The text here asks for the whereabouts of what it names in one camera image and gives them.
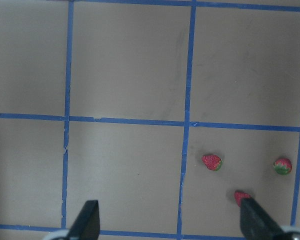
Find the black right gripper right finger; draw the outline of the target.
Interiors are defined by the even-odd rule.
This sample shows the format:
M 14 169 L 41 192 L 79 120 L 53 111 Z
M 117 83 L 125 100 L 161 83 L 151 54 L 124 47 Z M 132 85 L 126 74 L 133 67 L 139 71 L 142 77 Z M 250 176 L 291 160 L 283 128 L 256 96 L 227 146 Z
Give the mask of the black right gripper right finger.
M 253 198 L 241 200 L 240 230 L 246 240 L 279 240 L 285 235 L 282 228 Z

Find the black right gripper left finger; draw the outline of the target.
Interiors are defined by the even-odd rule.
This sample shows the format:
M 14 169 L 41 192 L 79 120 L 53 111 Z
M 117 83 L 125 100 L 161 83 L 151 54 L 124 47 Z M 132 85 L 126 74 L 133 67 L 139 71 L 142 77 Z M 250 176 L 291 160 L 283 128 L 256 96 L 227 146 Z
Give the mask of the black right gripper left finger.
M 87 200 L 71 226 L 68 240 L 97 240 L 100 235 L 98 200 Z

